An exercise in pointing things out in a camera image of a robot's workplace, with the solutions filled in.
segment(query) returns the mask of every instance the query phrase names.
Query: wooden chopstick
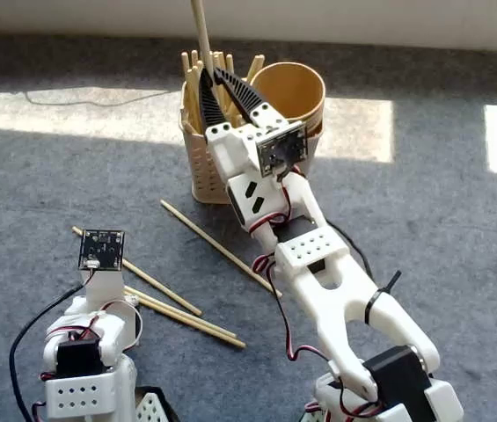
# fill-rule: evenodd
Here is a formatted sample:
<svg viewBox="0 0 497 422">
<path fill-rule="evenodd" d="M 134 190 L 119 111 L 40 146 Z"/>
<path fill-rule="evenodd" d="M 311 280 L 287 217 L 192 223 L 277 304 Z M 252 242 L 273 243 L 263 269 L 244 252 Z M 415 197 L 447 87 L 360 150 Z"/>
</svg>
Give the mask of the wooden chopstick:
<svg viewBox="0 0 497 422">
<path fill-rule="evenodd" d="M 233 338 L 233 337 L 230 337 L 230 336 L 225 336 L 224 334 L 222 334 L 219 331 L 211 330 L 210 328 L 206 327 L 205 325 L 198 324 L 195 321 L 190 321 L 190 320 L 188 320 L 187 318 L 184 318 L 181 315 L 172 314 L 167 309 L 164 309 L 164 308 L 154 309 L 152 307 L 152 303 L 151 302 L 146 301 L 146 300 L 144 300 L 141 297 L 139 297 L 139 303 L 141 303 L 143 306 L 146 306 L 147 308 L 151 308 L 151 309 L 155 310 L 156 312 L 164 314 L 167 317 L 170 317 L 172 319 L 180 321 L 181 323 L 183 323 L 185 325 L 189 325 L 192 328 L 195 328 L 195 329 L 197 329 L 199 331 L 206 332 L 207 334 L 210 334 L 213 337 L 217 337 L 217 338 L 219 338 L 219 339 L 221 339 L 223 341 L 226 341 L 227 343 L 229 343 L 229 344 L 231 344 L 233 346 L 240 347 L 241 349 L 244 349 L 246 347 L 246 343 L 244 341 L 241 341 L 241 340 L 239 340 L 237 338 Z"/>
<path fill-rule="evenodd" d="M 201 319 L 201 318 L 198 318 L 197 316 L 193 316 L 191 314 L 188 314 L 187 312 L 184 312 L 183 310 L 180 310 L 178 308 L 174 308 L 173 306 L 171 306 L 167 303 L 164 303 L 162 301 L 159 301 L 158 299 L 155 299 L 154 297 L 146 295 L 145 293 L 141 292 L 140 290 L 137 290 L 137 289 L 132 288 L 130 286 L 125 286 L 125 292 L 127 292 L 131 295 L 135 295 L 137 297 L 143 298 L 145 301 L 150 302 L 152 304 L 152 308 L 154 310 L 157 310 L 158 307 L 168 309 L 169 311 L 176 313 L 178 315 L 181 315 L 184 318 L 187 318 L 191 321 L 195 321 L 198 324 L 205 325 L 206 327 L 210 328 L 211 330 L 219 331 L 222 334 L 224 334 L 225 336 L 229 336 L 229 337 L 233 337 L 233 338 L 237 337 L 237 335 L 232 331 L 225 330 L 224 328 L 221 328 L 218 325 L 209 323 L 209 322 L 205 321 L 204 319 Z"/>
<path fill-rule="evenodd" d="M 83 235 L 83 232 L 80 228 L 76 226 L 72 226 L 72 231 L 76 233 L 79 236 Z M 141 270 L 138 266 L 135 266 L 132 264 L 130 261 L 127 259 L 122 260 L 122 264 L 125 268 L 130 270 L 131 272 L 135 273 L 138 275 L 140 278 L 145 280 L 147 283 L 151 284 L 151 286 L 157 288 L 160 290 L 162 293 L 173 299 L 175 302 L 179 303 L 181 306 L 184 308 L 192 311 L 195 315 L 199 316 L 202 314 L 202 312 L 196 308 L 194 305 L 192 305 L 190 302 L 188 302 L 186 299 L 183 297 L 176 295 L 174 292 L 172 292 L 168 287 L 166 287 L 164 284 L 161 282 L 155 280 L 153 277 L 150 277 L 147 273 L 145 273 L 143 270 Z"/>
<path fill-rule="evenodd" d="M 160 200 L 160 203 L 164 208 L 166 208 L 168 211 L 170 211 L 178 220 L 183 222 L 187 227 L 189 227 L 191 230 L 193 230 L 195 233 L 197 233 L 199 236 L 203 237 L 207 242 L 211 244 L 215 249 L 217 249 L 219 252 L 221 252 L 226 258 L 230 259 L 234 264 L 236 264 L 242 271 L 250 275 L 253 279 L 255 279 L 259 284 L 261 284 L 263 287 L 265 287 L 267 290 L 269 290 L 271 293 L 274 292 L 272 289 L 272 286 L 269 284 L 267 280 L 264 280 L 259 274 L 256 274 L 250 266 L 242 262 L 240 259 L 238 259 L 235 255 L 232 254 L 232 252 L 228 251 L 224 246 L 219 244 L 213 237 L 205 233 L 202 229 L 200 229 L 195 223 L 193 223 L 191 220 L 189 220 L 185 215 L 181 214 L 180 211 L 178 211 L 176 208 L 174 208 L 172 205 L 170 205 L 168 202 L 165 200 Z M 277 290 L 277 295 L 278 297 L 281 297 L 282 293 Z"/>
<path fill-rule="evenodd" d="M 234 61 L 232 61 L 232 55 L 227 55 L 227 70 L 230 73 L 234 73 Z"/>
<path fill-rule="evenodd" d="M 184 71 L 184 76 L 187 74 L 187 71 L 189 70 L 189 57 L 187 56 L 187 53 L 184 51 L 181 54 L 181 68 Z"/>
<path fill-rule="evenodd" d="M 199 134 L 201 132 L 201 117 L 199 115 L 199 79 L 197 72 L 189 69 L 186 73 L 186 87 L 189 92 L 190 122 Z"/>
<path fill-rule="evenodd" d="M 264 55 L 255 55 L 250 68 L 248 69 L 248 74 L 246 75 L 246 82 L 250 83 L 256 75 L 263 67 L 264 61 L 266 57 Z"/>
<path fill-rule="evenodd" d="M 135 293 L 132 293 L 132 290 L 127 290 L 127 288 L 125 289 L 125 291 L 128 294 L 135 295 Z M 136 295 L 136 296 L 138 297 L 139 303 L 141 303 L 142 306 L 146 306 L 147 308 L 155 310 L 156 312 L 159 312 L 160 314 L 166 315 L 167 317 L 170 317 L 171 319 L 175 319 L 176 321 L 180 321 L 181 323 L 188 325 L 192 328 L 195 328 L 196 330 L 206 332 L 207 334 L 210 334 L 213 337 L 217 337 L 223 341 L 226 341 L 227 343 L 230 343 L 231 345 L 234 345 L 236 347 L 240 347 L 243 349 L 246 347 L 246 343 L 244 341 L 240 341 L 237 338 L 231 337 L 227 334 L 223 334 L 220 331 L 209 328 L 205 324 L 201 324 L 201 323 L 194 321 L 186 316 L 183 316 L 177 312 L 173 312 L 172 310 L 167 309 L 163 306 L 158 306 L 155 302 L 152 302 L 148 299 L 144 299 L 143 297 L 141 297 L 139 295 Z"/>
</svg>

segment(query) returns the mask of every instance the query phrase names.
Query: cable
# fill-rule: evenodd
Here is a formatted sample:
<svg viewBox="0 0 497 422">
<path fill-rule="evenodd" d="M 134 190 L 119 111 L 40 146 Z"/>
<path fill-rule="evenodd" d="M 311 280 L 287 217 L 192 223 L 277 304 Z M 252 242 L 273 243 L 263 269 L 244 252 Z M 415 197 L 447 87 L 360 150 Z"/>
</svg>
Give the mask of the cable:
<svg viewBox="0 0 497 422">
<path fill-rule="evenodd" d="M 59 298 L 55 299 L 50 304 L 48 304 L 39 314 L 37 314 L 36 317 L 34 317 L 31 321 L 29 321 L 26 324 L 25 327 L 23 327 L 21 329 L 18 336 L 13 340 L 13 343 L 11 344 L 11 349 L 10 349 L 11 386 L 13 388 L 13 395 L 16 397 L 16 402 L 18 403 L 19 411 L 21 411 L 21 414 L 23 415 L 26 422 L 33 422 L 33 421 L 31 419 L 31 415 L 29 414 L 29 411 L 26 408 L 26 404 L 23 401 L 23 397 L 21 396 L 21 389 L 19 388 L 19 382 L 18 382 L 18 373 L 16 372 L 16 350 L 18 348 L 19 342 L 21 342 L 21 339 L 27 334 L 29 329 L 39 320 L 39 318 L 41 318 L 43 315 L 45 315 L 47 312 L 49 312 L 56 305 L 58 305 L 61 302 L 64 302 L 66 299 L 71 297 L 74 293 L 81 290 L 86 284 L 88 284 L 88 282 L 90 282 L 94 273 L 95 272 L 93 270 L 90 270 L 90 276 L 83 284 L 80 284 L 78 286 L 74 286 L 72 289 L 70 289 L 64 295 L 60 296 Z"/>
<path fill-rule="evenodd" d="M 272 262 L 267 268 L 266 268 L 266 277 L 267 281 L 269 281 L 269 284 L 272 286 L 272 289 L 274 291 L 274 297 L 275 301 L 277 302 L 277 306 L 280 309 L 281 316 L 283 317 L 283 322 L 285 323 L 285 349 L 287 352 L 287 358 L 291 361 L 295 361 L 299 357 L 299 353 L 303 350 L 306 350 L 307 352 L 311 352 L 316 354 L 318 357 L 328 361 L 328 358 L 325 356 L 324 353 L 320 352 L 316 347 L 313 346 L 299 346 L 295 352 L 293 352 L 293 345 L 291 344 L 291 329 L 289 328 L 289 321 L 287 319 L 287 316 L 285 315 L 285 311 L 283 310 L 283 306 L 281 305 L 281 301 L 279 296 L 277 295 L 277 290 L 275 289 L 275 285 L 272 282 L 272 268 L 274 267 L 275 262 Z"/>
<path fill-rule="evenodd" d="M 379 413 L 383 411 L 383 406 L 380 406 L 379 402 L 367 402 L 357 407 L 355 410 L 349 411 L 347 407 L 344 405 L 344 382 L 342 382 L 341 378 L 339 379 L 339 381 L 340 381 L 340 410 L 342 411 L 342 413 L 349 416 L 349 418 L 346 419 L 346 422 L 352 422 L 354 418 L 358 419 L 372 418 L 374 416 L 377 416 Z M 370 406 L 379 406 L 379 407 L 375 408 L 370 413 L 363 414 L 362 412 L 365 411 Z"/>
<path fill-rule="evenodd" d="M 110 301 L 108 303 L 104 303 L 101 306 L 101 308 L 99 308 L 99 310 L 106 310 L 107 308 L 109 308 L 111 305 L 113 305 L 116 302 L 121 302 L 121 303 L 124 303 L 125 305 L 129 306 L 136 313 L 136 316 L 139 318 L 139 323 L 141 325 L 140 328 L 139 328 L 139 332 L 138 332 L 138 334 L 135 337 L 135 341 L 133 341 L 133 343 L 131 343 L 127 347 L 123 348 L 123 352 L 126 352 L 128 349 L 130 349 L 131 347 L 133 347 L 134 345 L 136 345 L 136 343 L 139 341 L 139 338 L 141 338 L 141 336 L 143 334 L 143 317 L 141 316 L 141 313 L 137 310 L 137 308 L 135 308 L 129 302 L 123 301 L 122 299 L 117 299 L 115 301 Z"/>
<path fill-rule="evenodd" d="M 333 229 L 338 231 L 342 235 L 342 237 L 344 237 L 347 240 L 347 242 L 350 244 L 350 246 L 352 246 L 352 248 L 354 248 L 354 250 L 358 253 L 360 258 L 362 259 L 363 267 L 365 268 L 365 272 L 373 281 L 375 281 L 375 279 L 373 278 L 373 272 L 371 271 L 371 266 L 369 265 L 368 258 L 365 256 L 365 253 L 362 251 L 362 249 L 357 244 L 355 244 L 354 239 L 352 239 L 352 237 L 350 237 L 350 235 L 348 233 L 346 233 L 344 230 L 342 230 L 340 227 L 338 227 L 336 224 L 334 224 L 330 220 L 326 219 L 326 222 L 330 226 L 332 226 Z"/>
<path fill-rule="evenodd" d="M 64 325 L 62 327 L 57 327 L 54 330 L 52 330 L 47 336 L 45 337 L 45 343 L 47 343 L 52 337 L 58 336 L 62 334 L 63 331 L 72 331 L 72 330 L 82 330 L 82 332 L 78 336 L 78 340 L 83 338 L 85 334 L 88 332 L 91 332 L 96 338 L 99 338 L 100 336 L 98 335 L 97 332 L 91 329 L 91 325 L 93 324 L 94 319 L 90 321 L 90 324 L 86 327 L 84 325 Z"/>
<path fill-rule="evenodd" d="M 47 405 L 47 402 L 35 402 L 31 406 L 31 414 L 33 415 L 34 422 L 42 422 L 42 419 L 39 417 L 38 407 L 42 407 Z"/>
<path fill-rule="evenodd" d="M 281 184 L 281 191 L 283 192 L 283 196 L 285 197 L 285 201 L 287 202 L 287 213 L 280 213 L 280 212 L 274 212 L 268 215 L 263 216 L 259 220 L 257 220 L 250 228 L 248 229 L 248 234 L 251 235 L 254 230 L 256 230 L 258 227 L 261 225 L 269 222 L 270 224 L 275 224 L 275 225 L 280 225 L 280 224 L 285 224 L 286 222 L 289 221 L 289 218 L 291 218 L 291 199 L 289 198 L 289 194 L 287 192 L 287 189 L 283 184 Z M 274 218 L 281 217 L 280 221 L 274 221 Z"/>
</svg>

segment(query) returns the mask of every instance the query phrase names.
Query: chopstick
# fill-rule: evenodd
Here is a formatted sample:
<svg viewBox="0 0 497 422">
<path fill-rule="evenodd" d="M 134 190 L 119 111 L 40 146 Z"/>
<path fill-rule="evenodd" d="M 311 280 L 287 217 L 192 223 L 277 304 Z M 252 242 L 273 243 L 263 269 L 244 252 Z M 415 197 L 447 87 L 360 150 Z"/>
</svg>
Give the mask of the chopstick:
<svg viewBox="0 0 497 422">
<path fill-rule="evenodd" d="M 156 312 L 159 312 L 160 314 L 166 315 L 167 317 L 170 317 L 171 319 L 175 319 L 176 321 L 180 321 L 181 323 L 183 323 L 185 325 L 189 325 L 190 327 L 195 328 L 197 330 L 206 332 L 207 334 L 210 334 L 213 337 L 217 337 L 223 341 L 226 341 L 227 343 L 234 345 L 236 347 L 240 347 L 243 349 L 246 347 L 245 342 L 240 341 L 239 339 L 232 337 L 230 335 L 224 334 L 222 331 L 226 331 L 226 330 L 222 329 L 221 327 L 218 327 L 219 330 L 215 330 L 215 329 L 210 328 L 208 326 L 208 324 L 210 324 L 210 323 L 207 323 L 207 321 L 201 320 L 205 324 L 202 324 L 199 321 L 194 321 L 193 319 L 191 319 L 192 316 L 187 317 L 187 316 L 180 314 L 179 312 L 176 312 L 176 310 L 178 310 L 178 309 L 175 309 L 175 308 L 168 309 L 165 306 L 161 306 L 159 303 L 154 302 L 156 300 L 154 298 L 147 299 L 144 297 L 147 295 L 144 295 L 144 294 L 138 295 L 137 293 L 141 293 L 141 292 L 139 292 L 138 290 L 135 290 L 131 287 L 125 286 L 125 292 L 128 294 L 131 294 L 131 295 L 136 295 L 138 297 L 139 303 L 141 303 L 143 306 L 146 306 L 147 308 L 150 308 L 150 309 L 155 310 Z"/>
<path fill-rule="evenodd" d="M 272 286 L 269 284 L 267 280 L 264 280 L 259 274 L 256 274 L 250 266 L 242 262 L 240 259 L 238 259 L 235 255 L 232 254 L 232 252 L 228 251 L 224 246 L 219 244 L 213 237 L 205 233 L 202 229 L 200 229 L 195 223 L 193 223 L 191 220 L 189 220 L 185 215 L 181 214 L 180 211 L 178 211 L 176 208 L 174 208 L 172 205 L 170 205 L 168 202 L 165 200 L 160 200 L 160 203 L 164 208 L 166 208 L 168 211 L 170 211 L 178 220 L 183 222 L 187 227 L 189 227 L 191 230 L 193 230 L 195 233 L 197 233 L 199 236 L 201 236 L 203 239 L 205 239 L 207 242 L 211 244 L 215 249 L 217 249 L 219 252 L 221 252 L 226 258 L 230 259 L 234 264 L 236 264 L 242 271 L 250 275 L 253 279 L 255 279 L 260 285 L 265 287 L 268 291 L 271 293 L 274 292 L 272 289 Z M 281 297 L 281 292 L 277 290 L 277 295 L 278 297 Z"/>
<path fill-rule="evenodd" d="M 149 301 L 150 303 L 152 303 L 153 304 L 152 308 L 154 310 L 157 310 L 156 308 L 158 308 L 158 307 L 168 309 L 169 311 L 176 313 L 178 315 L 181 315 L 184 318 L 187 318 L 191 321 L 195 321 L 198 324 L 205 325 L 206 327 L 210 328 L 211 330 L 219 331 L 222 334 L 224 334 L 225 336 L 229 336 L 229 337 L 233 337 L 233 338 L 237 337 L 237 335 L 234 332 L 225 330 L 224 328 L 221 328 L 218 325 L 214 325 L 212 323 L 205 321 L 204 319 L 198 318 L 197 316 L 193 316 L 191 314 L 188 314 L 187 312 L 184 312 L 183 310 L 180 310 L 178 308 L 174 308 L 173 306 L 168 305 L 167 303 L 164 303 L 162 301 L 159 301 L 158 299 L 155 299 L 154 297 L 146 295 L 145 293 L 141 292 L 140 290 L 137 290 L 137 289 L 132 288 L 130 286 L 125 286 L 124 289 L 125 289 L 126 293 L 129 293 L 131 295 L 135 295 L 137 297 L 141 297 L 145 301 Z"/>
<path fill-rule="evenodd" d="M 252 64 L 250 65 L 250 69 L 248 70 L 248 74 L 246 75 L 246 81 L 250 83 L 256 75 L 263 67 L 264 61 L 266 57 L 264 55 L 255 55 Z"/>
</svg>

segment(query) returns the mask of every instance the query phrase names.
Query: gray carpet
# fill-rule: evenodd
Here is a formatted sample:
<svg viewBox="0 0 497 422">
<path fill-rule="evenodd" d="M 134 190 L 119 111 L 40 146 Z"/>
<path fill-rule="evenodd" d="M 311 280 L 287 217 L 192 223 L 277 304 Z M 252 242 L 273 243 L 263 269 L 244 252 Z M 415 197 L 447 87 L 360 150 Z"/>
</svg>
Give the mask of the gray carpet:
<svg viewBox="0 0 497 422">
<path fill-rule="evenodd" d="M 295 421 L 326 372 L 313 356 L 289 362 L 272 297 L 158 205 L 168 199 L 246 261 L 258 251 L 230 209 L 190 194 L 176 123 L 179 52 L 194 46 L 0 37 L 0 420 L 21 419 L 8 375 L 12 339 L 79 280 L 73 224 L 126 230 L 128 258 L 248 344 L 239 351 L 143 312 L 143 341 L 131 353 L 138 382 L 161 386 L 182 420 Z M 394 294 L 439 347 L 436 376 L 454 385 L 466 420 L 497 421 L 497 172 L 485 116 L 497 105 L 497 55 L 268 42 L 213 49 L 234 52 L 243 71 L 264 52 L 324 76 L 329 137 L 311 184 L 325 214 L 369 254 L 380 283 L 403 271 Z M 86 87 L 118 91 L 97 99 Z M 127 103 L 141 92 L 148 98 Z M 362 102 L 352 108 L 344 98 Z M 371 135 L 364 104 L 391 105 L 390 159 L 360 147 Z M 315 343 L 310 320 L 280 287 L 296 342 Z M 43 398 L 43 330 L 61 311 L 19 348 L 28 403 Z M 350 337 L 363 358 L 388 345 L 362 324 L 350 324 Z"/>
</svg>

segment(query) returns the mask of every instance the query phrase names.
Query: red wire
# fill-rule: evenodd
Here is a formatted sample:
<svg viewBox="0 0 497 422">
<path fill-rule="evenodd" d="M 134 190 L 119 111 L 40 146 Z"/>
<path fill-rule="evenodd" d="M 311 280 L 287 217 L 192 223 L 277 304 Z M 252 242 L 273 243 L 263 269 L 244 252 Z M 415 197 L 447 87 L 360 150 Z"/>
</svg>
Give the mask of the red wire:
<svg viewBox="0 0 497 422">
<path fill-rule="evenodd" d="M 281 190 L 283 191 L 283 196 L 285 197 L 285 201 L 287 202 L 288 206 L 288 211 L 287 214 L 280 213 L 280 212 L 274 212 L 271 214 L 268 214 L 259 220 L 257 220 L 250 228 L 248 229 L 248 234 L 252 234 L 254 230 L 256 230 L 258 227 L 260 227 L 262 224 L 265 224 L 267 222 L 270 222 L 271 224 L 285 224 L 286 222 L 289 221 L 289 218 L 291 217 L 291 199 L 289 198 L 289 194 L 287 192 L 287 189 L 283 184 L 281 184 Z M 279 222 L 274 222 L 273 219 L 281 217 L 281 221 Z"/>
<path fill-rule="evenodd" d="M 91 319 L 90 323 L 88 324 L 88 327 L 87 327 L 87 328 L 86 328 L 86 329 L 82 332 L 82 334 L 80 334 L 80 337 L 79 337 L 79 338 L 84 338 L 84 337 L 86 336 L 86 334 L 88 334 L 88 332 L 93 332 L 93 331 L 91 330 L 91 327 L 94 325 L 94 323 L 95 323 L 96 321 L 98 321 L 98 318 L 99 318 L 99 316 L 98 316 L 98 315 L 96 315 L 94 318 L 92 318 L 92 319 Z"/>
<path fill-rule="evenodd" d="M 368 416 L 374 416 L 377 412 L 377 408 L 373 409 L 370 413 L 365 413 L 361 415 L 363 411 L 365 411 L 368 407 L 370 407 L 372 403 L 364 403 L 361 406 L 356 407 L 351 413 L 353 413 L 355 416 L 359 416 L 360 418 L 366 418 Z M 348 416 L 346 418 L 346 422 L 354 422 L 354 416 Z"/>
</svg>

